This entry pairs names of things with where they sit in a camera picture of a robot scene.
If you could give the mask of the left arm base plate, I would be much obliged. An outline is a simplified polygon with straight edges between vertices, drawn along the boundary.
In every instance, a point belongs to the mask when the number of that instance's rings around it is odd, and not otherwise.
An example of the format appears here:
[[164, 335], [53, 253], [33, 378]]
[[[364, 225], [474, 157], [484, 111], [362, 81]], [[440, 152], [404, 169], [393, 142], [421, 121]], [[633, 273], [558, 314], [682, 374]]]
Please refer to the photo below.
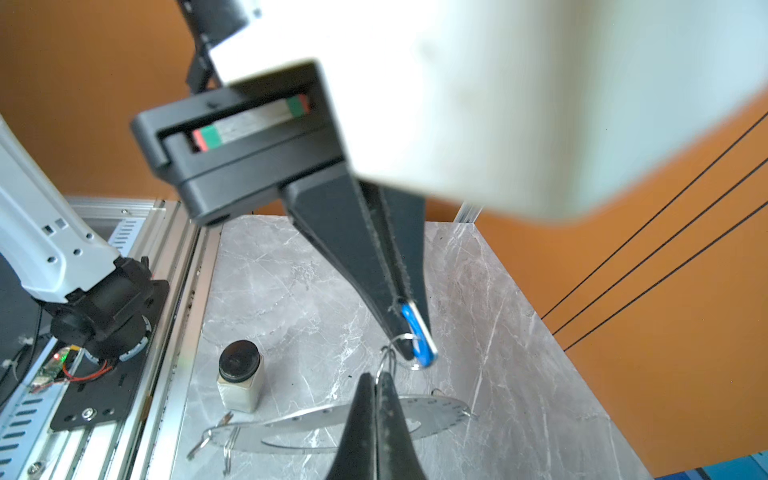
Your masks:
[[93, 380], [69, 383], [50, 421], [52, 431], [119, 422], [129, 415], [169, 293], [166, 280], [154, 280], [152, 287], [152, 295], [141, 309], [145, 332], [140, 349], [130, 358], [110, 361], [111, 370]]

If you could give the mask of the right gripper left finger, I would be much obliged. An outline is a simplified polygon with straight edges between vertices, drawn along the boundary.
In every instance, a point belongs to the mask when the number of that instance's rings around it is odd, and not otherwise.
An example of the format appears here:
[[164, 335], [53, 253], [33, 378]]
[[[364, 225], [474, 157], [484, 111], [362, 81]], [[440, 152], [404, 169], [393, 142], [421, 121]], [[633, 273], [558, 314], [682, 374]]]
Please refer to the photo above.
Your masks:
[[328, 480], [374, 479], [376, 476], [375, 382], [369, 373], [357, 383], [341, 442]]

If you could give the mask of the blue key tag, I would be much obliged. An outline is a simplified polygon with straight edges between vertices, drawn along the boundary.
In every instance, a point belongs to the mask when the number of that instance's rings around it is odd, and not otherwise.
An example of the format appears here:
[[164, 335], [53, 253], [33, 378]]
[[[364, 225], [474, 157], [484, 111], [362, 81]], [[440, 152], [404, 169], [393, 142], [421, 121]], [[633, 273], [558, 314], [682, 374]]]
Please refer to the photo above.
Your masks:
[[438, 350], [424, 317], [412, 300], [402, 302], [400, 311], [411, 330], [413, 355], [419, 368], [430, 368], [437, 360]]

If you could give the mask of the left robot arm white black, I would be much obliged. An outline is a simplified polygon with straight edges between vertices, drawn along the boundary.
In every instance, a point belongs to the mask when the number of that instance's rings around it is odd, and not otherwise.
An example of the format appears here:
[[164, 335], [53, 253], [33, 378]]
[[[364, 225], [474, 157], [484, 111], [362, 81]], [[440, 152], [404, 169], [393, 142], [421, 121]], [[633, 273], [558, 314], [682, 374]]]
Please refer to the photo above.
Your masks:
[[[393, 347], [420, 368], [438, 350], [424, 280], [425, 201], [358, 179], [310, 62], [138, 114], [134, 137], [190, 219], [214, 227], [280, 201], [349, 282]], [[61, 340], [99, 359], [142, 341], [146, 261], [88, 228], [8, 127], [1, 130], [1, 253]]]

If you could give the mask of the perforated metal ring disc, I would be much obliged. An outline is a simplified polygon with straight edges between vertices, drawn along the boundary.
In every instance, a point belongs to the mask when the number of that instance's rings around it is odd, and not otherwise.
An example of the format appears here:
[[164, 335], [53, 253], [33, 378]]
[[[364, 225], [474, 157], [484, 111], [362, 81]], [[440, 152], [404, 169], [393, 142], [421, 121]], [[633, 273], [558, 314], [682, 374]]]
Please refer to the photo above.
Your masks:
[[[458, 399], [402, 395], [400, 405], [413, 440], [438, 435], [466, 423], [469, 406]], [[337, 450], [351, 404], [339, 403], [300, 410], [277, 419], [235, 422], [209, 430], [211, 442], [254, 454], [325, 454]]]

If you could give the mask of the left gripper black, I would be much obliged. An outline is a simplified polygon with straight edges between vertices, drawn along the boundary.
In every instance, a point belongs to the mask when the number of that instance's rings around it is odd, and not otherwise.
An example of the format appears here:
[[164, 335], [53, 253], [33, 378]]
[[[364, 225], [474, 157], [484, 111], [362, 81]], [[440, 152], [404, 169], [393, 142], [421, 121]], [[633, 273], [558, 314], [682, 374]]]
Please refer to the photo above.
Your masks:
[[[310, 109], [299, 118], [208, 151], [192, 146], [196, 129], [300, 94], [307, 95]], [[354, 288], [386, 337], [410, 331], [395, 311], [351, 179], [305, 177], [343, 159], [315, 64], [144, 111], [132, 120], [131, 130], [152, 173], [176, 190], [199, 226], [252, 212], [278, 199], [287, 185], [281, 196], [293, 226]]]

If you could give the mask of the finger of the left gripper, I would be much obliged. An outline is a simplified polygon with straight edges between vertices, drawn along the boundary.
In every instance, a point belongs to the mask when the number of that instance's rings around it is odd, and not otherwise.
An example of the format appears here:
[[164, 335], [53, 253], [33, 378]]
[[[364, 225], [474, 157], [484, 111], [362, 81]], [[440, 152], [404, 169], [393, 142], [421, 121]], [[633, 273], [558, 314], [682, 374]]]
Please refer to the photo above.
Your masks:
[[391, 277], [395, 304], [412, 302], [428, 333], [431, 332], [424, 279], [426, 200], [423, 196], [372, 185], [371, 207], [377, 210], [375, 227], [386, 269]]

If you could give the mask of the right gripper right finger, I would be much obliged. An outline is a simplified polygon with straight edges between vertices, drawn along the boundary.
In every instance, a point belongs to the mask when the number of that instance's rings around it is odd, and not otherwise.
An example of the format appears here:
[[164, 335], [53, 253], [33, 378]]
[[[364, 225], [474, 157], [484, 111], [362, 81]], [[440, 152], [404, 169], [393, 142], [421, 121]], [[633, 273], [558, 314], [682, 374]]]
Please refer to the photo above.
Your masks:
[[377, 479], [426, 479], [389, 372], [376, 382], [376, 470]]

